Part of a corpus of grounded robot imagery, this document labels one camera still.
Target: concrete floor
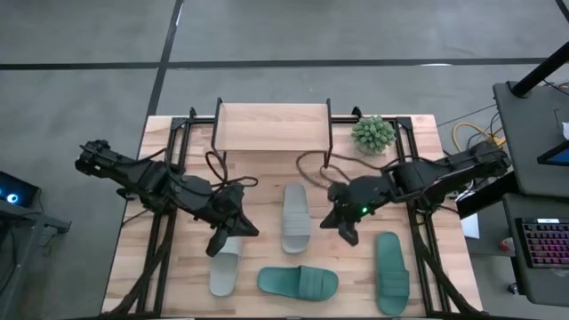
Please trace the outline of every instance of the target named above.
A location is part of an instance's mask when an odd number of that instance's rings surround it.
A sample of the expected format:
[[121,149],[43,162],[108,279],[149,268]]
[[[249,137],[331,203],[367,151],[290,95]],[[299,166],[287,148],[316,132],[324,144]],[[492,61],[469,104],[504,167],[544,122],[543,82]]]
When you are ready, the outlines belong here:
[[[174,0],[0,0],[0,64],[159,62]],[[546,57],[569,24],[553,0],[186,0],[171,61],[285,59],[469,59]],[[189,107],[210,115],[215,99],[316,102],[334,113],[430,113],[442,124],[493,104],[492,85],[534,65],[169,70],[159,115]],[[124,201],[110,181],[77,172],[78,145],[106,139],[135,156],[155,69],[0,70],[0,170],[44,190],[46,211],[73,220],[38,254],[22,319],[98,314]],[[564,67],[550,81],[569,78]],[[495,108],[464,121],[486,127]],[[439,128],[456,151],[454,121]],[[461,145],[471,133],[459,132]],[[504,291],[509,260],[473,256],[486,311],[564,317]]]

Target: green slide sandal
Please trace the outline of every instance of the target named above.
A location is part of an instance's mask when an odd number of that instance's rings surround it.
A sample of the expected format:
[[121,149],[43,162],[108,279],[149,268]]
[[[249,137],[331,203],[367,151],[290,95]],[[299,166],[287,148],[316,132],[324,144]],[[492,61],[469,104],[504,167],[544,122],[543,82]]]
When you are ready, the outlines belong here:
[[324,301],[338,290],[338,276],[330,270],[307,266],[266,267],[259,271],[257,285],[264,292],[300,300]]
[[377,306],[386,316],[399,316],[409,300],[409,271],[405,270],[399,238],[393,232],[376,239]]

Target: succulent plant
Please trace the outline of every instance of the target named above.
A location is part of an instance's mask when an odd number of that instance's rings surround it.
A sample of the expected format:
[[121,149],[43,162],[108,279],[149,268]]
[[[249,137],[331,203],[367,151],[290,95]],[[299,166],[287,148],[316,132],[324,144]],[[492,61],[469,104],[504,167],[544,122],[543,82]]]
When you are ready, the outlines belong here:
[[395,141],[395,129],[380,116],[361,118],[352,129],[356,146],[365,153],[379,154]]

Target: electronic device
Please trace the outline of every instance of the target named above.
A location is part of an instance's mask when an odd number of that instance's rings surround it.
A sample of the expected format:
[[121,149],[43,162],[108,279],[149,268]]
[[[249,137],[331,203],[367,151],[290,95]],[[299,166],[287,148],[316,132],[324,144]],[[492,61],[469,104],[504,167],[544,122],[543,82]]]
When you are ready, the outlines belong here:
[[529,268],[569,268],[569,219],[516,219]]
[[569,166],[569,140],[537,158],[538,164]]
[[29,208],[36,196],[38,187],[26,181],[11,176],[6,172],[0,172],[0,199],[9,204]]

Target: rgb keyboard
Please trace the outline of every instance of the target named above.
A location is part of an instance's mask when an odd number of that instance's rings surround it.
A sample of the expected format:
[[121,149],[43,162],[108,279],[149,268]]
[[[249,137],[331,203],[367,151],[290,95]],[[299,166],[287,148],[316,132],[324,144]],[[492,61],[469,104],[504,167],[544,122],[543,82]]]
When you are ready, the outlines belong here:
[[569,268],[568,219],[519,219],[530,268]]

